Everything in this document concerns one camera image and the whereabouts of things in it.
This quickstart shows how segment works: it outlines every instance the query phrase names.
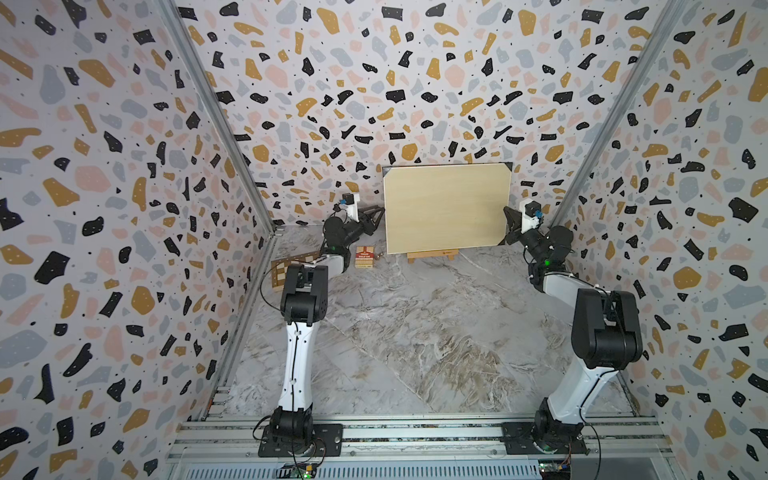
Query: wooden board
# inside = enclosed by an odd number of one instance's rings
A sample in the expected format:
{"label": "wooden board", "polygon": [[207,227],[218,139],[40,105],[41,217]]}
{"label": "wooden board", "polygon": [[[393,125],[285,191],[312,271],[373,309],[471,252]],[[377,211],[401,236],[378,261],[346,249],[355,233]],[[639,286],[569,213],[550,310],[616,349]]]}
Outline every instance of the wooden board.
{"label": "wooden board", "polygon": [[390,168],[384,176],[387,253],[498,245],[510,182],[505,164]]}

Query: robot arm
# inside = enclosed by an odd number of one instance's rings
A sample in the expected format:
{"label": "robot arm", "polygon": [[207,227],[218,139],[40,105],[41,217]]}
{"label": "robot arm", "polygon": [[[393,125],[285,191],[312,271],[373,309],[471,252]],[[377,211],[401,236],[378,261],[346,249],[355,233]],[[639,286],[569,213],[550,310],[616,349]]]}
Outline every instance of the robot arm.
{"label": "robot arm", "polygon": [[528,280],[557,299],[561,319],[573,319],[574,359],[557,389],[541,403],[531,431],[542,451],[573,442],[584,426],[584,413],[601,389],[643,352],[637,305],[632,293],[607,291],[579,280],[565,268],[573,233],[561,226],[538,231],[541,205],[523,200],[519,210],[505,207],[505,242],[520,242],[530,252]]}

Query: terrazzo wallpaper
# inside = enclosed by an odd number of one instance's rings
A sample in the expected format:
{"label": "terrazzo wallpaper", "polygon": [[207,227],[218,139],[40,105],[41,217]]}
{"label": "terrazzo wallpaper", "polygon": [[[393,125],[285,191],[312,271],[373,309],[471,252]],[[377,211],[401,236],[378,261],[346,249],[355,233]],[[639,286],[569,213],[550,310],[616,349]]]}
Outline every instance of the terrazzo wallpaper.
{"label": "terrazzo wallpaper", "polygon": [[262,238],[148,2],[0,2],[0,477],[160,478]]}
{"label": "terrazzo wallpaper", "polygon": [[630,388],[696,480],[768,478],[766,8],[690,3],[568,221],[582,278],[639,299]]}
{"label": "terrazzo wallpaper", "polygon": [[392,164],[512,162],[554,212],[664,3],[177,0],[279,224]]}

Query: vent grille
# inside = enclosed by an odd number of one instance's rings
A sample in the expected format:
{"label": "vent grille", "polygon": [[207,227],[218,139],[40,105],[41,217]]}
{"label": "vent grille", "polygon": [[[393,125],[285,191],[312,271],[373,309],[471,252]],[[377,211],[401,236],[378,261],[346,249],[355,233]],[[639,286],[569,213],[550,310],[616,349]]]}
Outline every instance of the vent grille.
{"label": "vent grille", "polygon": [[[288,478],[285,464],[217,463],[194,464],[186,480],[246,480],[252,478]],[[537,480],[538,461],[461,460],[455,462],[330,462],[317,470],[316,478],[349,480],[399,480],[401,478],[444,478],[450,480]]]}

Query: gray speckle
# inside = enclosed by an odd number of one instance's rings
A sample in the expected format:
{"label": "gray speckle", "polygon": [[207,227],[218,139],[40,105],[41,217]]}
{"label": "gray speckle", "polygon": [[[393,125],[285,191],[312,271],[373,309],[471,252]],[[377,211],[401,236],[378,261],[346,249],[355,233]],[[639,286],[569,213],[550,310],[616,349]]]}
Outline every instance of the gray speckle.
{"label": "gray speckle", "polygon": [[723,297],[728,306],[735,310],[742,306],[752,305],[755,302],[762,302],[766,299],[766,291],[759,285],[736,285],[730,291],[725,292]]}
{"label": "gray speckle", "polygon": [[144,235],[144,232],[141,230],[136,231],[133,235],[133,239],[134,245],[136,246],[136,254],[147,262],[152,260],[154,258],[154,254],[157,253],[157,250],[155,250],[147,236]]}
{"label": "gray speckle", "polygon": [[741,192],[744,188],[745,180],[743,178],[727,178],[723,181],[723,189],[729,194]]}
{"label": "gray speckle", "polygon": [[178,168],[183,170],[184,168],[187,168],[188,162],[187,157],[184,155],[184,152],[181,150],[171,150],[168,154],[168,163],[173,168]]}
{"label": "gray speckle", "polygon": [[712,300],[708,302],[704,302],[701,304],[701,309],[705,312],[715,312],[717,311],[717,302],[719,300],[717,297],[714,297]]}
{"label": "gray speckle", "polygon": [[311,45],[310,53],[317,63],[323,63],[326,60],[326,56],[320,50],[315,50]]}
{"label": "gray speckle", "polygon": [[594,91],[594,81],[590,80],[586,87],[584,87],[583,90],[578,92],[578,96],[580,98],[586,97],[590,93]]}
{"label": "gray speckle", "polygon": [[696,436],[696,432],[691,427],[685,430],[685,449],[688,451],[691,457],[699,455],[699,437]]}
{"label": "gray speckle", "polygon": [[165,83],[161,80],[160,74],[158,74],[156,71],[152,70],[151,68],[145,68],[144,73],[147,75],[147,80],[149,80],[149,83],[154,85],[155,87],[160,87],[165,91],[168,91],[168,86],[166,86]]}
{"label": "gray speckle", "polygon": [[371,49],[378,53],[382,60],[386,60],[386,44],[382,41],[381,38],[373,37],[371,39]]}
{"label": "gray speckle", "polygon": [[277,125],[275,132],[277,132],[277,140],[290,141],[290,126],[288,125],[288,122],[281,121]]}
{"label": "gray speckle", "polygon": [[29,163],[26,158],[0,158],[0,170],[10,174],[22,174],[22,167]]}
{"label": "gray speckle", "polygon": [[501,48],[496,48],[496,58],[498,58],[498,63],[507,63],[507,60],[509,60],[509,53],[507,53],[506,50],[501,50]]}
{"label": "gray speckle", "polygon": [[96,480],[112,480],[114,476],[114,463],[107,460],[107,457],[99,460]]}
{"label": "gray speckle", "polygon": [[170,371],[170,374],[171,374],[171,375],[172,375],[172,376],[173,376],[175,379],[177,379],[177,378],[179,378],[180,376],[182,376],[182,375],[184,374],[184,372],[186,372],[186,371],[187,371],[187,370],[189,370],[189,369],[190,369],[190,367],[189,367],[188,365],[184,365],[183,363],[179,363],[178,365],[176,365],[176,366],[174,367],[174,369],[173,369],[173,370],[171,370],[171,371]]}
{"label": "gray speckle", "polygon": [[77,235],[78,226],[63,220],[53,220],[53,223],[61,234],[61,242],[67,245],[74,245],[74,237]]}
{"label": "gray speckle", "polygon": [[422,90],[424,90],[424,85],[422,85],[421,79],[417,78],[416,79],[416,83],[413,84],[413,88],[411,88],[411,95],[416,95],[416,94],[418,94]]}
{"label": "gray speckle", "polygon": [[528,113],[528,106],[521,101],[516,101],[509,108],[509,114],[512,116],[512,118],[518,121],[524,120],[525,115],[527,113]]}
{"label": "gray speckle", "polygon": [[50,412],[46,412],[43,414],[42,417],[38,420],[38,424],[36,425],[38,432],[40,432],[43,435],[47,435],[51,431],[51,423],[53,422],[53,414]]}
{"label": "gray speckle", "polygon": [[120,419],[131,413],[131,407],[132,404],[130,402],[122,402],[120,406],[118,406],[118,418]]}
{"label": "gray speckle", "polygon": [[123,101],[123,103],[120,105],[120,109],[127,113],[131,114],[136,118],[144,118],[147,116],[147,109],[144,108],[144,106],[135,100],[131,100],[128,98],[127,100]]}
{"label": "gray speckle", "polygon": [[614,155],[614,159],[611,160],[611,168],[617,170],[627,159],[629,158],[629,150],[626,148]]}
{"label": "gray speckle", "polygon": [[680,365],[680,374],[692,386],[707,386],[707,381],[686,365]]}
{"label": "gray speckle", "polygon": [[333,57],[339,61],[342,67],[351,67],[354,65],[352,59],[343,48],[332,48],[331,55],[333,55]]}
{"label": "gray speckle", "polygon": [[730,422],[728,422],[728,426],[730,427],[730,431],[736,435],[744,435],[746,433],[746,425],[744,425],[741,420],[737,419],[736,417],[731,417]]}
{"label": "gray speckle", "polygon": [[491,8],[478,15],[478,25],[490,25],[496,21],[498,13],[502,10],[501,2],[496,2]]}
{"label": "gray speckle", "polygon": [[741,48],[731,53],[718,55],[712,60],[712,67],[720,71],[733,68],[736,63],[739,63],[742,58],[746,57],[746,53],[746,48]]}
{"label": "gray speckle", "polygon": [[524,48],[523,50],[517,50],[515,52],[515,56],[520,61],[520,66],[523,68],[533,68],[534,62],[533,62],[533,56],[531,55],[531,51],[527,48]]}
{"label": "gray speckle", "polygon": [[109,374],[112,373],[112,367],[100,366],[92,374],[78,382],[78,386],[90,385],[92,383],[105,383],[109,380]]}
{"label": "gray speckle", "polygon": [[176,412],[175,405],[172,405],[167,409],[163,410],[162,412],[160,412],[160,415],[157,416],[157,421],[154,423],[154,429],[157,430],[161,426],[168,423],[174,417],[175,412]]}
{"label": "gray speckle", "polygon": [[366,108],[359,102],[352,100],[346,105],[345,110],[357,120],[366,117]]}
{"label": "gray speckle", "polygon": [[29,205],[30,207],[34,207],[35,205],[40,203],[40,197],[35,192],[27,192],[25,196],[22,197],[22,200],[25,204]]}
{"label": "gray speckle", "polygon": [[717,107],[717,100],[710,104],[707,109],[707,121],[715,121],[720,117],[720,109]]}
{"label": "gray speckle", "polygon": [[40,98],[48,104],[53,105],[64,98],[66,91],[64,84],[58,79],[56,69],[50,65],[43,67],[43,81],[40,85]]}
{"label": "gray speckle", "polygon": [[138,18],[144,18],[149,15],[149,6],[146,2],[137,3],[134,6],[134,12]]}
{"label": "gray speckle", "polygon": [[562,42],[560,42],[560,47],[558,47],[558,53],[562,55],[565,63],[568,63],[569,61],[571,61],[571,51],[573,49],[574,49],[573,45],[571,45],[571,42],[567,38]]}
{"label": "gray speckle", "polygon": [[285,8],[277,12],[275,20],[281,25],[290,25],[294,23],[296,21],[296,2],[290,0]]}
{"label": "gray speckle", "polygon": [[126,205],[128,205],[128,200],[120,197],[109,197],[107,201],[104,202],[106,208],[116,208],[118,210],[123,210]]}
{"label": "gray speckle", "polygon": [[699,194],[699,180],[696,177],[685,177],[680,180],[677,196],[684,204],[690,202]]}
{"label": "gray speckle", "polygon": [[18,273],[6,273],[0,280],[0,296],[8,301],[27,291],[27,279]]}
{"label": "gray speckle", "polygon": [[91,45],[91,41],[88,40],[88,37],[80,33],[79,30],[74,32],[74,39],[72,40],[72,43],[77,45],[78,48],[80,48],[85,53],[91,53],[91,51],[94,49],[93,45]]}
{"label": "gray speckle", "polygon": [[448,122],[441,120],[432,129],[432,141],[442,141],[445,137],[445,129],[448,128]]}
{"label": "gray speckle", "polygon": [[93,285],[96,283],[96,280],[98,279],[98,273],[96,272],[85,272],[85,277],[83,277],[82,280],[80,280],[80,283],[86,283],[88,285]]}
{"label": "gray speckle", "polygon": [[121,162],[114,162],[114,165],[112,165],[112,173],[119,181],[125,182],[125,167],[123,167]]}
{"label": "gray speckle", "polygon": [[735,144],[741,138],[741,127],[744,122],[741,117],[735,115],[728,115],[725,119],[725,131],[723,132],[723,139],[729,144]]}

